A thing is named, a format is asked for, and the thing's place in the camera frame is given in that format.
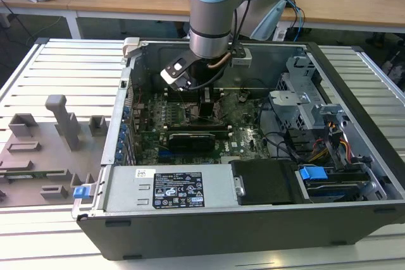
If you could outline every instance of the metal rail table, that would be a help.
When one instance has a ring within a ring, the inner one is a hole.
[[[404,95],[362,52],[321,47],[398,153],[405,158]],[[54,121],[47,95],[67,95],[78,120],[111,116],[120,79],[122,41],[51,39],[36,44],[0,90],[3,148],[15,113]],[[332,91],[324,84],[333,102]],[[104,259],[72,219],[72,206],[0,209],[0,268],[72,269],[405,269],[405,224],[383,227],[353,246],[251,252],[145,261]]]

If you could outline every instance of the black side panel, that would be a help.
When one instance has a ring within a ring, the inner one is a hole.
[[[354,244],[405,214],[405,205],[87,219],[78,225],[109,260]]]
[[[322,53],[321,49],[316,44],[310,42],[308,43],[308,51],[315,57],[316,62],[321,66],[330,83],[349,108],[363,131],[367,134],[368,138],[380,153],[391,172],[393,172],[399,183],[405,187],[405,164],[399,157],[398,153],[370,118],[370,115],[368,115],[366,110],[357,100],[356,96],[350,91],[349,87],[336,72],[327,57]]]

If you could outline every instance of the blue tab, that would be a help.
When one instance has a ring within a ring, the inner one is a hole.
[[[90,187],[76,187],[73,192],[73,198],[75,199],[89,199]]]
[[[299,170],[303,180],[327,180],[328,175],[323,167],[303,167]]]

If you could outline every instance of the white label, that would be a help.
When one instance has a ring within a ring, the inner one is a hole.
[[[135,178],[153,178],[155,173],[155,169],[137,169],[135,171]]]
[[[11,175],[11,176],[7,176],[7,179],[9,180],[24,180],[24,179],[28,179],[28,178],[34,178],[31,175]]]

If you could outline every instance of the black plastic cover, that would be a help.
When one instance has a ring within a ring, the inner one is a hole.
[[[291,161],[253,159],[232,161],[234,177],[241,177],[245,196],[239,204],[289,205],[305,203],[294,171],[297,165]]]

